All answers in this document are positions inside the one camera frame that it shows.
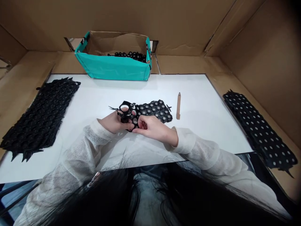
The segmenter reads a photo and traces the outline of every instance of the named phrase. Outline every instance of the white table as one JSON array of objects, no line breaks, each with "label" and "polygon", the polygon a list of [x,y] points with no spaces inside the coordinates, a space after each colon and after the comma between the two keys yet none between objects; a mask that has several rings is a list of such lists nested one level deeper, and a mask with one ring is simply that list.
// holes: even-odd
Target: white table
[{"label": "white table", "polygon": [[[0,184],[40,179],[58,164],[61,153],[81,134],[84,126],[95,118],[103,118],[126,100],[137,104],[161,99],[172,106],[169,127],[190,128],[198,136],[217,142],[233,154],[253,152],[243,132],[204,74],[151,75],[147,82],[91,79],[87,75],[51,75],[48,82],[73,77],[82,84],[67,108],[63,123],[52,147],[35,153],[28,162],[19,154],[13,162],[8,152],[0,165]],[[176,119],[177,96],[181,92],[181,119]],[[119,133],[102,150],[97,159],[98,170],[118,167],[123,156],[126,167],[183,161],[167,152],[163,144],[142,135]]]}]

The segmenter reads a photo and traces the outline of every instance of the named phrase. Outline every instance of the sweater sleeve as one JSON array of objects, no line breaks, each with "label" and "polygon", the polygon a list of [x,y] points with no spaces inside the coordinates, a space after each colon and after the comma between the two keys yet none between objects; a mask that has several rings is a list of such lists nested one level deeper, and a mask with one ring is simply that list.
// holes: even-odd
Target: sweater sleeve
[{"label": "sweater sleeve", "polygon": [[282,215],[289,217],[287,211],[277,201],[274,191],[262,183],[248,166],[236,155],[219,148],[213,141],[204,140],[190,129],[175,128],[179,142],[176,148],[165,145],[167,150],[183,154],[198,166],[205,176],[226,184],[227,187],[238,189]]},{"label": "sweater sleeve", "polygon": [[36,224],[56,204],[91,180],[95,175],[94,158],[114,134],[103,128],[97,119],[84,127],[83,134],[66,150],[55,169],[44,176],[29,195],[14,225]]}]

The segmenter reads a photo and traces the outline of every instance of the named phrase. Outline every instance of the right hand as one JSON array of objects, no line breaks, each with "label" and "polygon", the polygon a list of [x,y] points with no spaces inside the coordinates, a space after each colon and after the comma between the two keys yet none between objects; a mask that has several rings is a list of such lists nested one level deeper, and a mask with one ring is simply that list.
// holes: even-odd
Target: right hand
[{"label": "right hand", "polygon": [[178,146],[177,132],[164,125],[156,116],[139,116],[139,129],[133,129],[133,133],[142,134],[145,137],[168,143],[173,147]]}]

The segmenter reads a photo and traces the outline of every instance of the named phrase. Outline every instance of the black plastic piece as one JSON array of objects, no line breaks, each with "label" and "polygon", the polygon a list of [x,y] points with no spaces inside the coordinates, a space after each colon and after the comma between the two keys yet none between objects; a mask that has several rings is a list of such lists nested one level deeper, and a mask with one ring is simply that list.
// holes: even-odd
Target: black plastic piece
[{"label": "black plastic piece", "polygon": [[31,106],[3,137],[0,148],[11,151],[12,160],[22,153],[22,161],[28,161],[33,153],[52,146],[66,108],[80,84],[72,78],[45,83]]},{"label": "black plastic piece", "polygon": [[[121,110],[121,107],[126,105],[128,107],[127,111]],[[132,124],[134,125],[134,128],[138,128],[138,119],[140,115],[146,115],[146,116],[153,116],[155,115],[161,122],[171,122],[172,121],[172,115],[169,111],[169,109],[165,109],[162,111],[162,105],[165,106],[164,101],[158,100],[158,101],[152,101],[149,104],[142,104],[137,105],[136,103],[130,103],[127,101],[124,101],[119,108],[112,108],[112,110],[116,110],[117,114],[121,117],[122,123],[127,123],[129,119],[132,121]]]},{"label": "black plastic piece", "polygon": [[293,177],[288,170],[298,163],[297,158],[257,109],[244,95],[232,90],[223,98],[246,132],[252,149],[263,158],[266,166],[278,168]]}]

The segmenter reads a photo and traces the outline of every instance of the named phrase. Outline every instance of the box flap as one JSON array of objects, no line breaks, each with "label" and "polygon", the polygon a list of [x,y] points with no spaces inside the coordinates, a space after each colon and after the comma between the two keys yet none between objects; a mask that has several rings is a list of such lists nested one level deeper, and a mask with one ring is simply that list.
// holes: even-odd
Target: box flap
[{"label": "box flap", "polygon": [[[29,51],[0,79],[0,140],[31,105],[55,64],[57,53]],[[5,150],[0,148],[0,158]]]},{"label": "box flap", "polygon": [[2,26],[0,26],[0,59],[9,65],[16,65],[27,50]]}]

